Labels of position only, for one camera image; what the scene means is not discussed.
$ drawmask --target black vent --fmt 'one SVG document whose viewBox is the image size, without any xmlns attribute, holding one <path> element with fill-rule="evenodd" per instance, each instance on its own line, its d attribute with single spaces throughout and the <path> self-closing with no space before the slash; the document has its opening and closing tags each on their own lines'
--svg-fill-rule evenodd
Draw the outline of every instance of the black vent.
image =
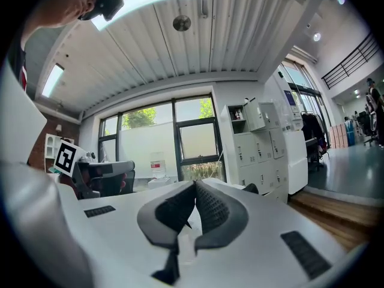
<svg viewBox="0 0 384 288">
<path fill-rule="evenodd" d="M 197 186 L 196 207 L 202 221 L 203 234 L 227 221 L 229 210 L 227 205 L 213 192 Z"/>
<path fill-rule="evenodd" d="M 115 210 L 116 209 L 112 206 L 104 206 L 100 208 L 84 210 L 84 212 L 88 218 L 92 218 L 92 217 L 96 217 L 97 215 L 106 214 L 108 212 L 115 211 Z"/>
<path fill-rule="evenodd" d="M 281 238 L 288 245 L 292 254 L 311 280 L 331 267 L 299 232 L 284 233 Z"/>
</svg>

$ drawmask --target locker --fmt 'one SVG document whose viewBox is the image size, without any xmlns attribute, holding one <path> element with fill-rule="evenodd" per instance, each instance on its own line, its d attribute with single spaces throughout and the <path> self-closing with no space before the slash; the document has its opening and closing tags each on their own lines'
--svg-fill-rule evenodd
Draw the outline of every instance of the locker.
<svg viewBox="0 0 384 288">
<path fill-rule="evenodd" d="M 240 167 L 240 184 L 255 184 L 259 194 L 265 194 L 276 188 L 274 171 L 271 161 Z"/>
<path fill-rule="evenodd" d="M 253 133 L 256 144 L 257 162 L 261 163 L 273 159 L 271 137 L 268 131 Z"/>
<path fill-rule="evenodd" d="M 280 128 L 280 121 L 273 103 L 260 103 L 260 109 L 267 129 Z"/>
<path fill-rule="evenodd" d="M 251 133 L 235 135 L 235 151 L 239 167 L 254 164 L 256 158 L 256 144 Z"/>
<path fill-rule="evenodd" d="M 286 144 L 284 142 L 283 132 L 280 128 L 271 129 L 269 131 L 272 142 L 272 150 L 274 152 L 274 158 L 278 159 L 285 155 Z"/>
<path fill-rule="evenodd" d="M 274 179 L 277 187 L 288 185 L 288 163 L 286 157 L 274 160 Z"/>
<path fill-rule="evenodd" d="M 244 109 L 250 131 L 265 127 L 264 118 L 256 98 L 246 103 Z"/>
<path fill-rule="evenodd" d="M 274 199 L 274 200 L 280 200 L 283 203 L 287 203 L 287 201 L 288 201 L 288 186 L 281 185 L 280 187 L 267 193 L 265 195 L 265 197 L 268 197 L 268 198 Z"/>
</svg>

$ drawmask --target wooden step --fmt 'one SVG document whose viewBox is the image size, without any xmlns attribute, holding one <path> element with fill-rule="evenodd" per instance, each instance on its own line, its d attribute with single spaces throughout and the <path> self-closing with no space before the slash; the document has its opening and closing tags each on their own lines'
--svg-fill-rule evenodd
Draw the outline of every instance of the wooden step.
<svg viewBox="0 0 384 288">
<path fill-rule="evenodd" d="M 317 211 L 310 211 L 307 208 L 302 208 L 291 203 L 289 203 L 289 205 L 312 222 L 315 222 L 322 229 L 329 232 L 347 251 L 352 250 L 356 246 L 367 242 L 370 239 L 368 234 L 361 232 L 360 230 L 349 228 L 348 226 L 342 225 L 337 221 L 324 217 Z"/>
<path fill-rule="evenodd" d="M 340 225 L 371 233 L 379 221 L 382 209 L 362 206 L 301 191 L 290 198 L 290 206 L 316 212 Z"/>
</svg>

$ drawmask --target ceiling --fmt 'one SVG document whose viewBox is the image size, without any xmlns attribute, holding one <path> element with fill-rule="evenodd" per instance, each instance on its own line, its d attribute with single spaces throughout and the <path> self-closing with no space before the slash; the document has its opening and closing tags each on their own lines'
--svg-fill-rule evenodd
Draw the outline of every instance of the ceiling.
<svg viewBox="0 0 384 288">
<path fill-rule="evenodd" d="M 74 113 L 168 78 L 256 73 L 297 1 L 168 0 L 129 13 L 102 31 L 90 21 L 78 22 L 66 35 L 62 29 L 42 29 L 26 46 L 28 94 L 42 98 L 55 63 L 65 71 L 50 101 Z M 178 15 L 191 19 L 189 30 L 173 28 Z"/>
<path fill-rule="evenodd" d="M 358 83 L 351 86 L 349 89 L 338 94 L 334 98 L 336 103 L 345 104 L 355 100 L 356 94 L 354 93 L 354 90 L 356 89 L 359 90 L 359 94 L 361 96 L 365 95 L 365 93 L 368 92 L 367 78 L 371 78 L 376 82 L 376 84 L 380 84 L 380 82 L 382 83 L 382 81 L 384 80 L 384 64 L 381 65 L 379 68 L 377 68 L 375 71 L 373 71 L 371 74 L 366 76 L 364 79 L 360 80 Z"/>
<path fill-rule="evenodd" d="M 322 48 L 339 32 L 340 26 L 349 16 L 357 16 L 357 14 L 348 1 L 340 5 L 337 0 L 323 0 L 318 11 L 307 23 L 301 37 L 298 38 L 296 46 L 318 58 Z M 321 40 L 316 42 L 313 40 L 313 35 L 317 32 L 321 34 Z"/>
</svg>

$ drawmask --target balcony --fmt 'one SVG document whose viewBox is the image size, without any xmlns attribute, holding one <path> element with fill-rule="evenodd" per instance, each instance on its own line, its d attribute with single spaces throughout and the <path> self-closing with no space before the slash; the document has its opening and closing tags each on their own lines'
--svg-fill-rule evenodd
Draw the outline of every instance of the balcony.
<svg viewBox="0 0 384 288">
<path fill-rule="evenodd" d="M 336 67 L 322 77 L 328 89 L 333 88 L 345 78 L 367 63 L 378 51 L 379 44 L 376 42 L 372 33 L 354 49 Z"/>
</svg>

